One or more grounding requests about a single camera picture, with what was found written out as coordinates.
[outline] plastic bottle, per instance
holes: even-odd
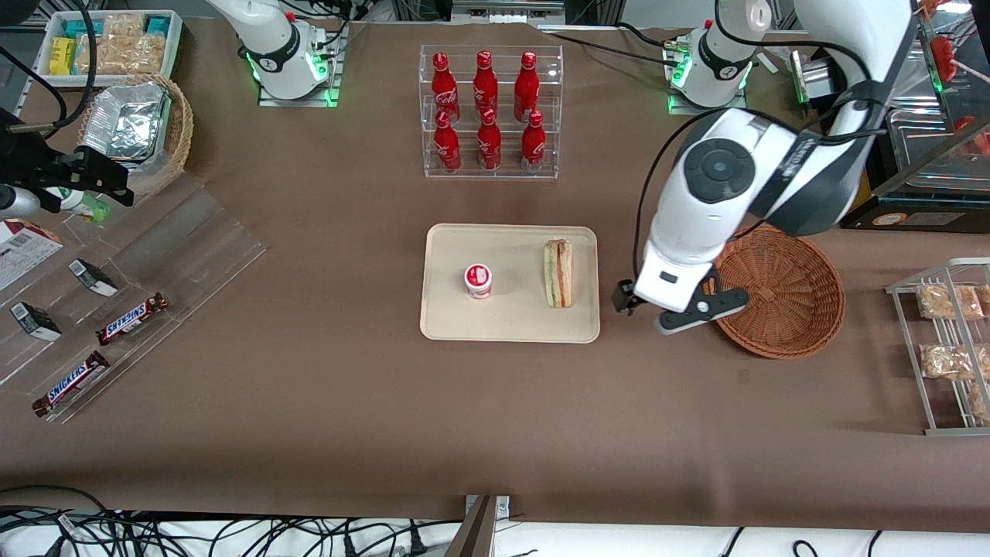
[[[61,199],[61,210],[79,215],[86,222],[103,222],[110,213],[110,205],[85,191],[68,187],[48,187],[49,193]]]
[[[437,155],[445,173],[453,174],[460,168],[460,143],[457,132],[450,126],[450,116],[446,112],[437,113],[437,130],[434,132],[434,144]]]
[[[491,108],[481,113],[478,128],[478,163],[486,170],[494,170],[502,163],[502,130],[495,123],[495,111]]]
[[[432,85],[437,110],[446,112],[450,117],[450,123],[452,125],[456,124],[457,120],[460,120],[460,105],[457,103],[457,80],[450,73],[444,53],[436,53],[434,55],[434,78]]]
[[[478,70],[474,73],[474,106],[478,114],[492,109],[498,115],[498,78],[492,70],[492,53],[478,53]]]
[[[530,124],[523,130],[523,156],[521,165],[523,172],[536,174],[544,163],[544,114],[539,110],[530,113]]]
[[[540,98],[540,77],[537,75],[537,55],[530,51],[523,53],[523,67],[516,77],[516,105],[513,110],[516,120],[527,122],[530,112],[537,108]]]

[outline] acrylic bottle rack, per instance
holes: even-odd
[[[478,163],[477,132],[481,119],[474,106],[474,73],[477,70],[479,51],[492,54],[492,69],[498,78],[498,120],[502,130],[502,164],[494,170],[486,170]],[[513,115],[516,76],[519,74],[522,55],[532,51],[537,55],[537,75],[540,77],[540,99],[537,108],[544,113],[546,142],[544,163],[536,174],[523,172],[521,140],[526,124]],[[437,106],[434,102],[433,55],[444,53],[450,72],[457,81],[457,98],[460,103],[460,120],[453,125],[460,143],[461,167],[454,173],[446,173],[437,156],[434,144],[434,120]],[[563,47],[498,47],[465,45],[423,45],[420,48],[420,121],[423,128],[423,170],[429,177],[454,178],[518,178],[555,179],[560,171],[560,119],[563,104]]]

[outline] snickers bar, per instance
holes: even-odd
[[[161,297],[161,292],[156,292],[154,296],[141,302],[141,305],[128,311],[113,323],[105,328],[96,331],[96,338],[100,341],[100,346],[106,346],[118,338],[138,328],[139,325],[148,321],[152,315],[168,307],[168,301]]]
[[[109,368],[110,364],[107,360],[99,352],[94,350],[81,366],[73,370],[68,377],[58,382],[58,385],[54,389],[50,390],[45,396],[35,400],[31,404],[31,409],[35,411],[38,417],[48,415],[60,403],[69,402],[72,399],[69,394],[73,390],[84,389],[98,377],[102,376]]]

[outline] brown tabletop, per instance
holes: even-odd
[[[684,120],[667,115],[655,64],[564,44],[556,183],[427,180],[420,43],[556,39],[374,25],[347,51],[339,107],[275,109],[254,105],[225,21],[188,27],[175,75],[196,114],[187,167],[269,250],[68,424],[0,393],[0,484],[72,485],[112,508],[453,517],[463,495],[498,493],[531,520],[990,529],[990,440],[921,435],[881,291],[986,255],[985,237],[815,237],[848,305],[839,338],[806,360],[757,358],[715,326],[661,337],[655,308],[628,318],[608,302],[630,274],[646,170]],[[581,37],[646,52],[618,32]],[[749,93],[797,121],[786,76],[758,68]],[[52,106],[35,87],[23,115]],[[591,228],[601,336],[425,339],[425,239],[441,222]]]

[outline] glass display case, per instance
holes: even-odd
[[[941,4],[921,22],[895,85],[888,133],[877,140],[859,203],[842,225],[987,233],[990,62],[980,34],[990,30],[967,0]]]

